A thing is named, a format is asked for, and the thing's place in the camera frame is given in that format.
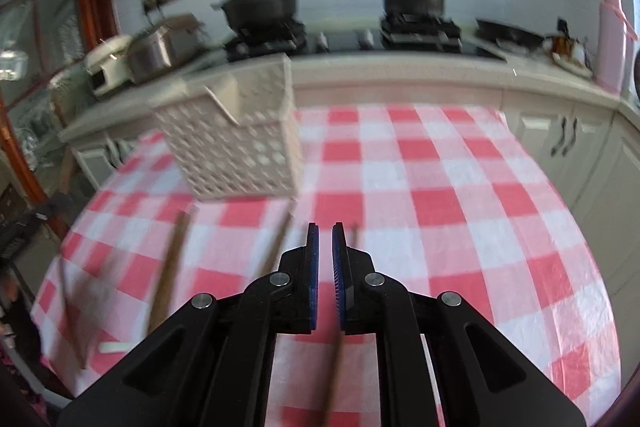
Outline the brown wooden chopstick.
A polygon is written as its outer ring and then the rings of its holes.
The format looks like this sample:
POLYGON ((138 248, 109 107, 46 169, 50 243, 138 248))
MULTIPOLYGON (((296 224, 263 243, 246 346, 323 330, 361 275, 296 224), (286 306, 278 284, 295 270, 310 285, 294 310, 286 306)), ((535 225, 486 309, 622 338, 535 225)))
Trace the brown wooden chopstick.
POLYGON ((290 226, 290 222, 293 218, 293 209, 295 207, 295 202, 291 200, 290 205, 286 208, 283 213, 282 218, 276 228, 276 233, 274 233, 273 238, 269 244, 269 247, 266 251, 264 261, 262 262, 262 266, 260 267, 259 277, 264 277, 269 274, 273 265, 276 264, 278 260, 278 256, 282 251, 282 244, 285 240, 286 234, 288 234, 288 227, 290 226))
POLYGON ((174 291, 175 280, 180 267, 181 251, 186 240, 186 233, 188 233, 190 227, 191 218, 191 213, 186 211, 180 211, 176 217, 174 229, 160 268, 160 277, 155 287, 148 324, 146 324, 146 333, 148 335, 152 334, 169 315, 171 295, 174 291))
POLYGON ((329 372, 326 377, 326 389, 324 389, 322 408, 320 410, 319 425, 321 427, 330 425, 333 402, 337 391, 338 377, 340 376, 343 343, 344 333, 339 329, 335 333, 332 343, 329 372))
POLYGON ((63 326, 65 335, 70 340, 73 355, 79 368, 88 367, 91 326, 84 312, 87 303, 87 277, 75 263, 58 257, 58 278, 63 305, 63 326))

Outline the red white checkered tablecloth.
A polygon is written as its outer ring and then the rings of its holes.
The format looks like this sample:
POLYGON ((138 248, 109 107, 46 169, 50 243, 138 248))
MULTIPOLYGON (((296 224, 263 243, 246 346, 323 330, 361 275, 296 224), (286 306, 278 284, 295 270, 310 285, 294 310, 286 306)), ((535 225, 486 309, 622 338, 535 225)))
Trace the red white checkered tablecloth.
POLYGON ((410 291, 457 291, 597 421, 620 394, 608 293, 578 225, 506 127, 479 107, 350 106, 299 114, 304 182, 296 202, 199 202, 151 132, 89 202, 32 308, 43 352, 81 393, 110 369, 104 341, 136 343, 177 213, 192 222, 172 302, 242 291, 265 268, 282 217, 285 247, 320 230, 319 316, 308 336, 279 338, 270 426, 318 421, 337 331, 331 230, 410 291))

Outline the white perforated utensil basket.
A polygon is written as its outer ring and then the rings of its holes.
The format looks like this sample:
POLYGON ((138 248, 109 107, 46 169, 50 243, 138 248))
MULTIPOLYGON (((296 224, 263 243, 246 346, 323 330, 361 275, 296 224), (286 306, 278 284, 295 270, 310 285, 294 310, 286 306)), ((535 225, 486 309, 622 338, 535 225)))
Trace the white perforated utensil basket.
POLYGON ((302 182, 291 60, 284 54, 200 72, 150 109, 199 200, 293 196, 302 182))

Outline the black gas stove top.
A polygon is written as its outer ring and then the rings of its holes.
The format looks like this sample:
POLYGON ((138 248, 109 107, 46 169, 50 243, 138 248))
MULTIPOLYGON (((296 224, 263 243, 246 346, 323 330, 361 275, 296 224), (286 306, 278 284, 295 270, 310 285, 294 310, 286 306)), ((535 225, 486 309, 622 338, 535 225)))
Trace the black gas stove top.
POLYGON ((249 24, 224 44, 230 62, 271 54, 288 56, 359 52, 422 52, 500 61, 502 57, 462 39, 452 21, 431 16, 386 14, 371 28, 312 31, 289 18, 249 24))

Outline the silver rice cooker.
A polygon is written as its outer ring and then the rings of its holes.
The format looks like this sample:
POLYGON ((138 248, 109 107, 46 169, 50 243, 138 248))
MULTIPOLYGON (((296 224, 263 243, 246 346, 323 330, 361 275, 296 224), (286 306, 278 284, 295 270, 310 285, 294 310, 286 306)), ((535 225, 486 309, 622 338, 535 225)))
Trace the silver rice cooker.
POLYGON ((193 14, 163 18, 129 43, 131 81, 141 84, 186 65, 205 50, 203 24, 193 14))

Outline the white small cooker appliance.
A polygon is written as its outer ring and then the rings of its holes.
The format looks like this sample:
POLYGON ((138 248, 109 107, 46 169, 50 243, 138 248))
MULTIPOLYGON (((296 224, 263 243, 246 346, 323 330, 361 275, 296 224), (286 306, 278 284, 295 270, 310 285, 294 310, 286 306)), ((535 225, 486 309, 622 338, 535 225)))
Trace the white small cooker appliance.
POLYGON ((116 35, 103 40, 86 55, 85 70, 94 96, 103 98, 131 81, 127 52, 133 41, 131 36, 116 35))

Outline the black casserole pot with lid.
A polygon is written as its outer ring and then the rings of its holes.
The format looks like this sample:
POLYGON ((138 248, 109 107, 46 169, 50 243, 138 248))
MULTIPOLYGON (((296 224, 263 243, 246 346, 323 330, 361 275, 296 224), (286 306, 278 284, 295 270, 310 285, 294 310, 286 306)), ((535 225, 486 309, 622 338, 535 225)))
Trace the black casserole pot with lid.
POLYGON ((298 0, 222 0, 211 3, 210 7, 224 12, 232 30, 240 30, 292 20, 297 13, 298 0))

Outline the black frying pan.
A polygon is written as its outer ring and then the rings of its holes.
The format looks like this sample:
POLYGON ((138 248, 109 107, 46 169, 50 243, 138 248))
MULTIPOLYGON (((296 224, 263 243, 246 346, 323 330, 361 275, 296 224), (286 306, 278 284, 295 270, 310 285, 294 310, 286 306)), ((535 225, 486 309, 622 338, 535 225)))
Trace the black frying pan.
POLYGON ((523 28, 497 23, 493 20, 478 18, 476 24, 476 34, 480 38, 493 43, 506 42, 524 48, 527 51, 535 51, 544 42, 544 36, 542 35, 523 28))

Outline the plate with condiment jars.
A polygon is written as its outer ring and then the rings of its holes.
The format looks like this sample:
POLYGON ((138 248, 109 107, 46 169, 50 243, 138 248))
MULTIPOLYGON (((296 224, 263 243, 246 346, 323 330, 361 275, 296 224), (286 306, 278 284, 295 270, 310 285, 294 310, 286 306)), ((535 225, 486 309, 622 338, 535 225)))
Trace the plate with condiment jars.
POLYGON ((547 54, 555 65, 580 78, 592 78, 592 70, 587 65, 585 46, 570 35, 568 23, 564 18, 558 18, 555 33, 548 35, 547 40, 547 54))

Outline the pink thermos bottle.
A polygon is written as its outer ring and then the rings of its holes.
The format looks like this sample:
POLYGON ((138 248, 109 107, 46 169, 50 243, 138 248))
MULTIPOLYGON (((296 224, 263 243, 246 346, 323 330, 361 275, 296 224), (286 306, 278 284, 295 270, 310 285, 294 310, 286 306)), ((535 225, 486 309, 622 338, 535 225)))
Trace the pink thermos bottle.
POLYGON ((625 84, 627 52, 638 36, 623 11, 622 0, 602 0, 594 79, 604 90, 620 95, 625 84))

